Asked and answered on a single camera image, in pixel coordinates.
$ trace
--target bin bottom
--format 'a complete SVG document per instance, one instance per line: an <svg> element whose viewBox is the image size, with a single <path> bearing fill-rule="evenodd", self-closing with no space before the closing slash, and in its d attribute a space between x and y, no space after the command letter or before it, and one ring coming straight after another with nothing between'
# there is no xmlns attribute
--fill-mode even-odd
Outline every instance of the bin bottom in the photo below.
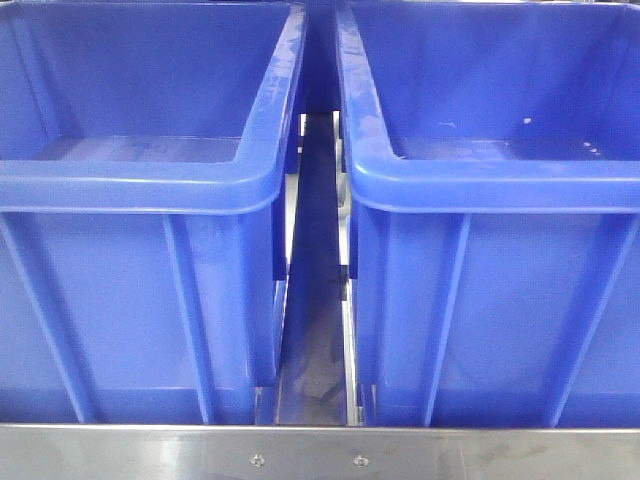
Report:
<svg viewBox="0 0 640 480"><path fill-rule="evenodd" d="M499 140L487 138L392 139L402 157L432 160L614 160L616 155L603 151L586 140L531 138Z"/></svg>
<svg viewBox="0 0 640 480"><path fill-rule="evenodd" d="M239 138L62 136L33 160L224 163L233 160L239 143Z"/></svg>

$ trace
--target bin rim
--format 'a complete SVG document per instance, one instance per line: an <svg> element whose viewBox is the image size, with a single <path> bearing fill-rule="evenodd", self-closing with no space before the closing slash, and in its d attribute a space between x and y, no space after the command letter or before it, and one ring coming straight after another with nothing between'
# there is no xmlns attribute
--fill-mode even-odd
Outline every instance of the bin rim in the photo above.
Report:
<svg viewBox="0 0 640 480"><path fill-rule="evenodd" d="M640 10L631 4L555 3L421 5ZM352 194L360 204L398 213L640 213L638 161L414 161L398 156L351 5L339 8L336 32L344 151Z"/></svg>
<svg viewBox="0 0 640 480"><path fill-rule="evenodd" d="M86 5L68 0L47 3ZM260 210L279 195L287 133L302 66L307 28L305 7L285 2L153 4L247 9L282 5L289 9L234 159L224 163L2 159L0 212L236 215ZM150 3L135 5L144 7Z"/></svg>

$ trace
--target blue plastic bin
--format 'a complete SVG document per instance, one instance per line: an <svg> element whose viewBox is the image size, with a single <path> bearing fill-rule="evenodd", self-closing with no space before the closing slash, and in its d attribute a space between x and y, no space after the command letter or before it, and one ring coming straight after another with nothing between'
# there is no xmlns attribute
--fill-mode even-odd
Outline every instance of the blue plastic bin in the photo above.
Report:
<svg viewBox="0 0 640 480"><path fill-rule="evenodd" d="M254 421L304 28L277 3L0 4L0 421Z"/></svg>
<svg viewBox="0 0 640 480"><path fill-rule="evenodd" d="M338 15L368 423L640 426L640 8Z"/></svg>

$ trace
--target stainless steel frame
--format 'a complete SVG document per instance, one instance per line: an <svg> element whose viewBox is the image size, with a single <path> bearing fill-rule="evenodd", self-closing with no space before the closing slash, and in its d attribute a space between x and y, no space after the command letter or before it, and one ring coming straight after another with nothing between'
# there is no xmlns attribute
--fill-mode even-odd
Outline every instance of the stainless steel frame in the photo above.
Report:
<svg viewBox="0 0 640 480"><path fill-rule="evenodd" d="M11 480L635 480L637 430L0 425Z"/></svg>

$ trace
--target bolt head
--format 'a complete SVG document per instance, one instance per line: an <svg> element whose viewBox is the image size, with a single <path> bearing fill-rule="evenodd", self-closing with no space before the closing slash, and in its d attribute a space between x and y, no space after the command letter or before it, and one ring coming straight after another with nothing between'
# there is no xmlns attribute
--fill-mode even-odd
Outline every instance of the bolt head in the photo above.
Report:
<svg viewBox="0 0 640 480"><path fill-rule="evenodd" d="M358 455L356 458L353 459L353 464L358 468L367 467L369 463L370 463L369 459L362 455Z"/></svg>
<svg viewBox="0 0 640 480"><path fill-rule="evenodd" d="M249 461L251 462L251 465L253 465L256 468L260 468L264 466L265 463L267 463L265 458L259 453L256 453L253 457L251 457L251 460Z"/></svg>

